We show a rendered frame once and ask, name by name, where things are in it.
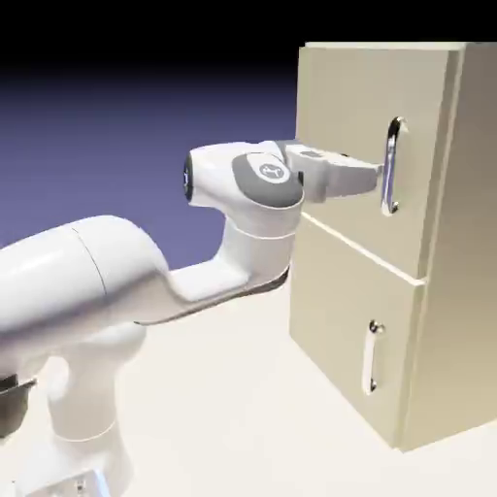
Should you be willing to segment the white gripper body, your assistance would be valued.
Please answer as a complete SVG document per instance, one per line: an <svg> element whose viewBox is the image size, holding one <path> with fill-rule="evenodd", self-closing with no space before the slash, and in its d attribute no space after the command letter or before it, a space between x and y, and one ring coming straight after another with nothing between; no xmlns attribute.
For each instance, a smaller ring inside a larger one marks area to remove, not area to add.
<svg viewBox="0 0 497 497"><path fill-rule="evenodd" d="M361 195L376 189L383 166L337 152L304 150L303 186L306 201L323 203L328 198Z"/></svg>

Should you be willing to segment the beige cabinet door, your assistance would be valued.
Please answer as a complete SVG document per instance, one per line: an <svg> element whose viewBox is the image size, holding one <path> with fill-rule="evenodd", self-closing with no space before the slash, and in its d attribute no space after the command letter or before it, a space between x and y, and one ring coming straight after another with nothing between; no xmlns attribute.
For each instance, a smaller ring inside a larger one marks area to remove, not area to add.
<svg viewBox="0 0 497 497"><path fill-rule="evenodd" d="M424 287L308 215L301 221L291 268L290 335L391 447L401 445ZM361 370L372 319L384 332L375 350L378 386L366 396Z"/></svg>
<svg viewBox="0 0 497 497"><path fill-rule="evenodd" d="M426 275L462 48L391 45L301 49L296 135L307 145L384 161L388 127L400 118L392 199L381 191L311 204L307 213L414 279Z"/></svg>

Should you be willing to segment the beige cabinet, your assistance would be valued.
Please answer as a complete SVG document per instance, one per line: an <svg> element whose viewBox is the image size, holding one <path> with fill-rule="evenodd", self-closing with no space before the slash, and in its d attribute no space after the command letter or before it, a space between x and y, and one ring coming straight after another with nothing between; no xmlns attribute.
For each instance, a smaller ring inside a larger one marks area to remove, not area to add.
<svg viewBox="0 0 497 497"><path fill-rule="evenodd" d="M425 282L413 338L402 451L497 419L497 43L308 43L462 48L426 275L414 279L308 215L404 277Z"/></svg>

